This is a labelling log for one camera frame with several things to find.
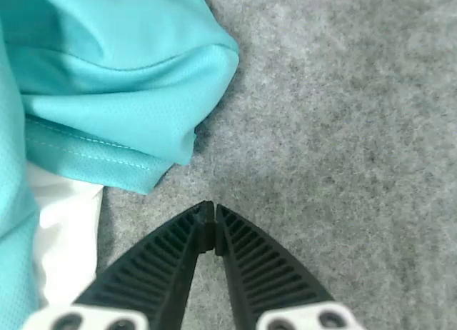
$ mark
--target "gray felt surface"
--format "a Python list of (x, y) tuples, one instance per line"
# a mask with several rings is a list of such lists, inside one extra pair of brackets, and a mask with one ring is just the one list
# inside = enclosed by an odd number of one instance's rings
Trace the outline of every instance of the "gray felt surface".
[[(107, 189), (101, 269), (208, 199), (267, 230), (368, 329), (457, 329), (457, 0), (208, 2), (240, 43), (236, 78), (190, 166), (148, 196)], [(233, 329), (212, 255), (183, 329)]]

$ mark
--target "ribbed rubber pad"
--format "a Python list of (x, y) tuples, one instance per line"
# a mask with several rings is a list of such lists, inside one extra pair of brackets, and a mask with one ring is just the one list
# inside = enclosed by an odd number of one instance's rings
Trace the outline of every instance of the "ribbed rubber pad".
[(332, 296), (285, 248), (222, 205), (216, 254), (223, 256), (236, 328), (254, 330), (263, 312), (331, 301)]
[(180, 329), (197, 257), (214, 247), (214, 230), (213, 203), (193, 206), (128, 250), (75, 303), (133, 309), (151, 329)]

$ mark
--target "stitching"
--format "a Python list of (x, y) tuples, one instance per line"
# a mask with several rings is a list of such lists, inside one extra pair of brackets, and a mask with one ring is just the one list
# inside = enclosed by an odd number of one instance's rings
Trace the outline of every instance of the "stitching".
[(131, 149), (128, 146), (119, 146), (118, 144), (112, 144), (112, 143), (108, 143), (108, 142), (99, 141), (97, 139), (88, 139), (87, 137), (78, 136), (78, 135), (72, 134), (72, 133), (67, 132), (67, 131), (63, 131), (63, 130), (60, 130), (60, 129), (53, 128), (52, 126), (44, 125), (44, 124), (40, 123), (39, 121), (32, 121), (30, 119), (26, 119), (26, 121), (28, 123), (33, 123), (33, 124), (39, 125), (39, 126), (45, 128), (45, 129), (49, 129), (49, 130), (52, 130), (52, 131), (55, 131), (55, 132), (58, 132), (60, 134), (64, 134), (64, 135), (67, 135), (67, 136), (70, 136), (70, 137), (74, 137), (75, 139), (83, 139), (85, 141), (105, 144), (107, 146), (115, 146), (116, 148)]
[(114, 162), (115, 164), (125, 164), (127, 166), (132, 166), (132, 167), (144, 169), (145, 171), (150, 171), (150, 169), (148, 167), (140, 166), (138, 164), (130, 164), (129, 162), (125, 162), (125, 161), (117, 161), (117, 160), (107, 159), (107, 158), (100, 157), (100, 156), (91, 156), (91, 155), (85, 155), (85, 154), (81, 154), (81, 153), (76, 153), (75, 151), (64, 149), (64, 148), (61, 148), (60, 146), (54, 146), (53, 144), (49, 144), (49, 143), (46, 143), (46, 142), (36, 141), (36, 140), (30, 139), (28, 137), (26, 137), (26, 141), (34, 142), (34, 143), (40, 144), (42, 146), (48, 146), (50, 148), (54, 148), (54, 149), (58, 149), (58, 150), (61, 150), (61, 151), (65, 151), (66, 153), (69, 153), (69, 154), (86, 157), (88, 159), (101, 160), (101, 161), (107, 161), (107, 162)]

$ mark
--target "teal shirt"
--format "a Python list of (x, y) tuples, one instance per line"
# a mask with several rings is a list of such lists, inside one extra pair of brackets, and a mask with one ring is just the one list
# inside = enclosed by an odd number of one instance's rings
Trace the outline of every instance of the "teal shirt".
[(171, 165), (189, 163), (194, 128), (225, 92), (238, 47), (204, 0), (0, 0), (0, 19), (0, 329), (9, 330), (36, 308), (38, 211), (25, 158), (148, 193)]

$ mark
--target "white cloth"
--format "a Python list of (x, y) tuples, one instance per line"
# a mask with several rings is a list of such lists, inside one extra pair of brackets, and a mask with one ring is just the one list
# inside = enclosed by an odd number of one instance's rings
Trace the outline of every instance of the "white cloth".
[(92, 282), (103, 186), (63, 178), (29, 164), (41, 208), (34, 264), (41, 305), (70, 304)]

